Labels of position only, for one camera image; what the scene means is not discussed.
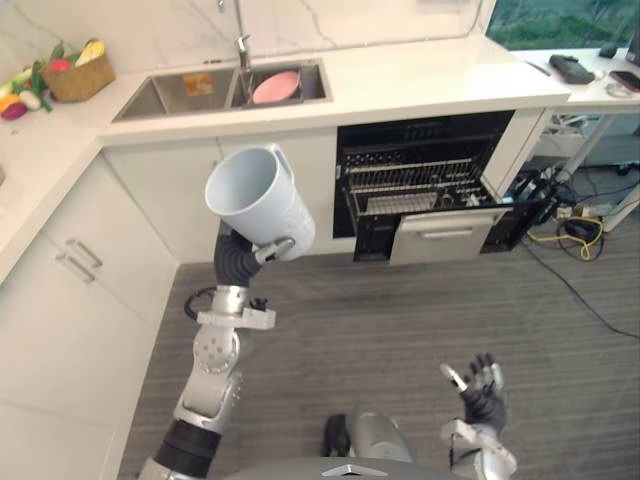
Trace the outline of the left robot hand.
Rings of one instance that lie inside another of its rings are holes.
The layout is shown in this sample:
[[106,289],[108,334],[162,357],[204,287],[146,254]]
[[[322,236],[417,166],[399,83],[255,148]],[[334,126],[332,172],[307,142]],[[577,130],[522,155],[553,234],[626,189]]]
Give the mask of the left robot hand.
[[214,269],[220,285],[248,288],[262,267],[294,246],[292,238],[281,238],[253,249],[254,244],[235,230],[218,237],[214,251]]

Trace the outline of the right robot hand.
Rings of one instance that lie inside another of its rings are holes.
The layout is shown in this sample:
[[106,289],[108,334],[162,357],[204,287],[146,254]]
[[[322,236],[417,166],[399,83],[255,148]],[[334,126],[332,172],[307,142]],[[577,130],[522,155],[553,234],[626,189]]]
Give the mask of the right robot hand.
[[485,352],[476,355],[469,369],[471,376],[463,377],[450,365],[440,365],[441,373],[463,402],[464,421],[489,428],[499,435],[507,421],[505,381],[501,366],[489,352]]

